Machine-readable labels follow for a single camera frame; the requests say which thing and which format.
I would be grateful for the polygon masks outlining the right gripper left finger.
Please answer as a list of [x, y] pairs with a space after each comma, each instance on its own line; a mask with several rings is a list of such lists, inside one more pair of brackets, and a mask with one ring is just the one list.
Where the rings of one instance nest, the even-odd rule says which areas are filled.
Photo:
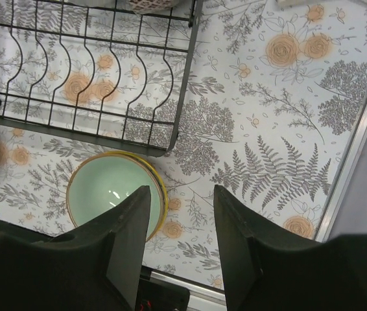
[[0, 310], [133, 310], [150, 189], [52, 237], [0, 220]]

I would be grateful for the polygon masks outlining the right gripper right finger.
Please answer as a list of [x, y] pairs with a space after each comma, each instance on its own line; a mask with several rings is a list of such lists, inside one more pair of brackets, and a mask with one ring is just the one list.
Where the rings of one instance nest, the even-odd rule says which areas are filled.
[[228, 310], [367, 310], [367, 234], [301, 237], [214, 188]]

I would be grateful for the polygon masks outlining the black wire dish rack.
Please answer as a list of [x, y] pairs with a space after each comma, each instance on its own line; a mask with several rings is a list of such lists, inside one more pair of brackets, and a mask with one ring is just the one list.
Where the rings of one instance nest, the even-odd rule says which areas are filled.
[[0, 125], [146, 156], [171, 151], [201, 1], [0, 1]]

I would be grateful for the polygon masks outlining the brown patterned bowl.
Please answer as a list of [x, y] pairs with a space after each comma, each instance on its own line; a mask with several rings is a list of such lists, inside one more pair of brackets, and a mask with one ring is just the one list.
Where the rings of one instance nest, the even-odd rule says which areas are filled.
[[168, 8], [178, 3], [173, 0], [129, 0], [128, 4], [133, 12], [137, 14], [151, 14]]

